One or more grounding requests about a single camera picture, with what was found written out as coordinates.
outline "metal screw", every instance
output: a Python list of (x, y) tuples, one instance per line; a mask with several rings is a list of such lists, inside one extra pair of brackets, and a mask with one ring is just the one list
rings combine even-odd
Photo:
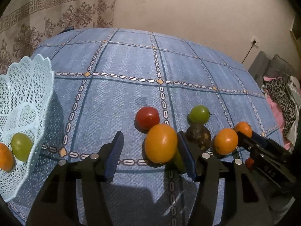
[(243, 162), (240, 159), (235, 159), (234, 161), (237, 165), (241, 165), (243, 164)]
[(203, 153), (203, 154), (202, 154), (202, 157), (203, 157), (204, 159), (209, 159), (209, 158), (210, 158), (210, 154), (208, 154), (208, 153)]
[(90, 155), (90, 158), (93, 160), (96, 160), (99, 157), (99, 155), (97, 153), (93, 153), (92, 155)]
[(59, 164), (60, 166), (64, 166), (66, 163), (67, 163), (66, 160), (60, 160), (60, 161), (58, 162), (58, 164)]

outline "tangerine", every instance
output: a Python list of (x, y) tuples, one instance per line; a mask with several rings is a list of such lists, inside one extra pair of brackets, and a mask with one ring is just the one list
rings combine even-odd
[(245, 165), (249, 170), (252, 170), (253, 164), (254, 164), (254, 160), (251, 157), (246, 159)]
[(178, 137), (175, 130), (167, 124), (153, 126), (146, 135), (144, 149), (153, 163), (166, 163), (177, 152)]
[(10, 171), (14, 166), (13, 153), (4, 144), (0, 143), (0, 168), (6, 172)]
[(214, 149), (220, 155), (227, 155), (235, 150), (238, 144), (237, 133), (231, 128), (220, 130), (214, 139)]
[(237, 125), (234, 127), (234, 131), (241, 132), (249, 138), (252, 137), (253, 134), (251, 126), (245, 121), (237, 123)]

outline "leopard print fabric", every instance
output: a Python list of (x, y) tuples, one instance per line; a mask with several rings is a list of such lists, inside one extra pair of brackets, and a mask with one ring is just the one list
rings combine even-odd
[(283, 129), (284, 137), (286, 137), (296, 119), (295, 104), (286, 90), (288, 81), (289, 79), (280, 78), (267, 82), (265, 81), (265, 89), (269, 92), (271, 99), (282, 109), (283, 118), (285, 120)]

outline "dark brown fruit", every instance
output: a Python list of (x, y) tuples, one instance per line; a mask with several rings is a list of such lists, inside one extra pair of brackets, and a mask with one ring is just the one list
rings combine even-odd
[(192, 123), (186, 131), (186, 138), (189, 142), (197, 144), (202, 152), (206, 152), (210, 147), (211, 133), (200, 123)]

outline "pink cloth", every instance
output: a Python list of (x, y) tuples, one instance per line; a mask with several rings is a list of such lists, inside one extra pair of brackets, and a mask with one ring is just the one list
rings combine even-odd
[[(276, 78), (269, 78), (269, 77), (264, 76), (263, 79), (265, 81), (270, 81), (270, 80), (273, 80), (273, 79), (276, 79)], [(284, 118), (283, 118), (281, 107), (277, 103), (272, 101), (270, 95), (267, 95), (266, 100), (267, 100), (267, 103), (269, 104), (269, 106), (270, 106), (270, 108), (273, 112), (273, 115), (276, 119), (277, 125), (278, 125), (279, 130), (280, 130), (281, 135), (282, 135), (282, 131), (283, 131), (284, 126), (285, 126), (285, 121), (284, 121)], [(284, 148), (286, 150), (289, 150), (290, 146), (291, 146), (291, 142), (283, 136), (282, 136), (282, 138), (283, 138), (283, 142), (284, 142)]]

